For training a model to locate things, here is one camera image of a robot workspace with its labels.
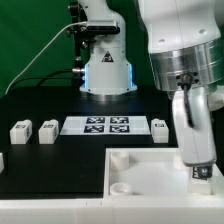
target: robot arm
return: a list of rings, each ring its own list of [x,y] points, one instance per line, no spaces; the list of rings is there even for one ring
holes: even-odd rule
[[[118,100],[137,89],[132,82],[132,65],[126,59],[125,21],[109,9],[106,0],[78,2],[88,19],[81,32],[95,34],[80,90],[95,100]]]
[[[216,151],[207,95],[216,90],[215,82],[223,77],[216,1],[138,0],[138,4],[149,34],[156,87],[173,98],[182,160],[187,166],[212,165]],[[184,94],[185,85],[190,90]],[[193,125],[189,125],[189,116]]]

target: white block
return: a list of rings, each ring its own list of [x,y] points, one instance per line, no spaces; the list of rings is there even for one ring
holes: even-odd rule
[[[10,130],[11,144],[26,144],[32,135],[32,122],[30,120],[18,121]]]
[[[200,179],[197,169],[192,167],[189,173],[188,189],[191,193],[211,195],[212,194],[212,178]]]
[[[38,133],[40,144],[54,144],[59,133],[58,121],[45,121]]]
[[[0,173],[4,170],[3,154],[0,153]]]
[[[151,122],[152,138],[154,143],[168,143],[169,129],[164,120],[154,119]]]

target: dark green wall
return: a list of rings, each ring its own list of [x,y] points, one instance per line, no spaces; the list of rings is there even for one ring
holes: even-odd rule
[[[0,97],[10,81],[33,59],[65,25],[71,23],[67,6],[71,0],[0,1]],[[136,67],[138,85],[153,84],[147,56],[147,36],[139,28],[132,0],[108,0],[108,5],[127,22],[127,59]],[[73,41],[63,34],[23,77],[45,76],[71,68]],[[24,82],[35,85],[37,81]],[[69,85],[69,81],[49,81]]]

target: white cube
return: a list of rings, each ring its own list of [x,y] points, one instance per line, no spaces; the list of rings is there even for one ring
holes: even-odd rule
[[[0,153],[0,173],[4,170],[3,154]]]
[[[154,143],[168,143],[169,129],[164,120],[154,119],[151,122],[152,138]]]
[[[45,121],[39,130],[39,142],[40,144],[54,144],[58,134],[58,121]]]
[[[26,144],[32,135],[32,122],[30,120],[18,121],[10,130],[11,144]]]

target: black tabletop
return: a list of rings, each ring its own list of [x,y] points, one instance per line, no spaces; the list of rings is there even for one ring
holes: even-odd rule
[[[218,166],[224,166],[222,145],[224,114],[213,114]],[[102,103],[80,96],[71,87],[24,87],[0,100],[0,152],[5,170],[0,175],[0,199],[103,197],[106,148],[176,147],[171,102],[166,93],[140,87],[136,96]],[[61,136],[54,145],[40,145],[38,130],[56,119],[60,129],[67,116],[146,116],[166,120],[169,144],[154,144],[149,135]],[[17,121],[29,119],[33,134],[26,145],[11,145],[9,131]]]

